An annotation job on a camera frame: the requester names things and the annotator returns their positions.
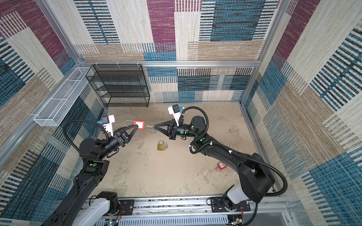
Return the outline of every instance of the gold padlock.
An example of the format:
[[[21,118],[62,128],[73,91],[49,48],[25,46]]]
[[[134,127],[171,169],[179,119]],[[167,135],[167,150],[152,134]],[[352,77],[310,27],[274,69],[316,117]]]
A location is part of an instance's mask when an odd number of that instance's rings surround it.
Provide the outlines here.
[[[165,142],[163,140],[159,141],[159,144],[157,145],[157,150],[159,150],[159,151],[166,150],[166,145],[165,145]]]

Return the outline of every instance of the black mounting plate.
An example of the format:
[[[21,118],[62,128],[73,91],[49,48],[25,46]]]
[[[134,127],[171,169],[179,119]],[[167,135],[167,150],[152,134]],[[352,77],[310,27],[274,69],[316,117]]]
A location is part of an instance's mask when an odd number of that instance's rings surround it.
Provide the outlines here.
[[[123,216],[130,216],[133,213],[133,204],[135,202],[134,199],[124,199],[124,200],[118,200],[119,201],[119,210],[122,209],[123,206]],[[113,215],[112,217],[117,218],[119,212],[117,214]]]
[[[224,201],[221,196],[219,197],[211,197],[209,198],[211,201],[211,210],[213,213],[220,213],[220,212],[228,212],[225,209]],[[247,204],[246,201],[242,201],[240,203],[241,207],[243,208],[243,211],[250,211],[250,205]]]

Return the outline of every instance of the red lockout tag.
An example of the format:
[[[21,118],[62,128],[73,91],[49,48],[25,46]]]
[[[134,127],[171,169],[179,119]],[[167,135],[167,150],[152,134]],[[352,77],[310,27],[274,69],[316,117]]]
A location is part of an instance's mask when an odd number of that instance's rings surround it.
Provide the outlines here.
[[[225,163],[223,163],[223,162],[220,162],[220,163],[218,163],[218,167],[220,170],[222,170],[222,169],[225,169],[227,167],[227,165],[225,165]]]
[[[134,125],[138,125],[138,129],[144,129],[144,121],[134,121]]]

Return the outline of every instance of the padlock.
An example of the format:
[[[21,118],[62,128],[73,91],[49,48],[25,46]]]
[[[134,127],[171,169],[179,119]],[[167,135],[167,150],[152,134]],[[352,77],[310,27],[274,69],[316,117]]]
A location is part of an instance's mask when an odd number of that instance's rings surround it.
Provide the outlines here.
[[[163,140],[159,141],[159,144],[157,145],[157,150],[159,150],[159,151],[166,150],[166,145],[165,145],[165,142]]]

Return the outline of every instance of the purple carpet section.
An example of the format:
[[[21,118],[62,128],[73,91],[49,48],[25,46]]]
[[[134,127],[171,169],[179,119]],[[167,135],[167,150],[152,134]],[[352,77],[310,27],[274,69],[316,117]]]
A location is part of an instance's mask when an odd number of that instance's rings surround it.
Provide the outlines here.
[[[66,50],[63,44],[35,0],[0,0],[0,5],[0,17],[18,12],[60,70],[64,70],[64,66],[69,65],[71,60],[69,54],[64,53]]]
[[[280,39],[277,51],[281,58],[286,61],[300,38],[304,28],[317,8],[319,0],[299,0],[291,19]]]
[[[154,43],[175,43],[175,0],[147,0]]]

